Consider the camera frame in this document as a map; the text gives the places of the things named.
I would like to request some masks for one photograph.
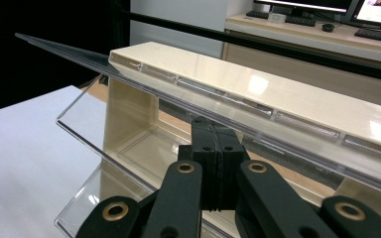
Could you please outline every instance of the wooden desk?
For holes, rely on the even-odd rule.
[[[381,66],[381,42],[354,37],[355,28],[340,26],[326,33],[321,23],[315,27],[279,25],[245,15],[228,18],[224,26],[232,35]],[[222,59],[381,105],[381,80],[377,78],[230,44],[224,44]]]

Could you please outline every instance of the monitor bezel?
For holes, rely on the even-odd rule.
[[[366,0],[359,0],[358,1],[357,6],[355,6],[354,12],[351,15],[351,21],[355,22],[355,23],[362,23],[362,24],[367,24],[367,25],[373,26],[373,27],[381,28],[381,22],[367,21],[367,20],[355,18],[355,16],[358,15],[358,13],[360,12],[361,7],[363,6],[365,1]]]
[[[299,3],[292,3],[291,1],[288,1],[289,4],[279,2],[276,0],[253,0],[253,3],[257,4],[266,4],[266,5],[271,5],[271,6],[279,6],[279,7],[288,7],[292,9],[298,9],[298,10],[305,10],[306,12],[324,12],[324,13],[334,13],[334,14],[339,14],[341,16],[345,16],[348,13],[349,6],[351,5],[352,0],[346,0],[349,1],[350,4],[348,4],[347,8],[344,9],[345,11],[339,11],[339,8],[327,8],[323,9],[321,6],[315,7],[315,5],[299,5]]]

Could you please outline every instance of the computer monitor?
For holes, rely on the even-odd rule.
[[[359,0],[352,21],[381,28],[381,0]]]
[[[295,12],[330,12],[344,15],[351,4],[351,0],[254,0],[254,3],[271,6],[288,7]]]

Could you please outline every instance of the white table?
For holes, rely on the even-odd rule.
[[[80,93],[69,86],[0,110],[0,237],[64,237],[54,221],[100,163],[56,124]]]

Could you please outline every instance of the desk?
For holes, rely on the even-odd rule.
[[[0,237],[64,237],[54,221],[100,163],[56,124],[80,93],[69,86],[0,110]]]
[[[271,24],[245,15],[230,17],[224,24],[225,31],[232,35],[381,66],[381,42],[354,37],[356,29],[347,26],[332,33],[320,27],[321,23],[314,28]],[[222,59],[381,105],[381,80],[377,78],[231,44],[224,44]]]

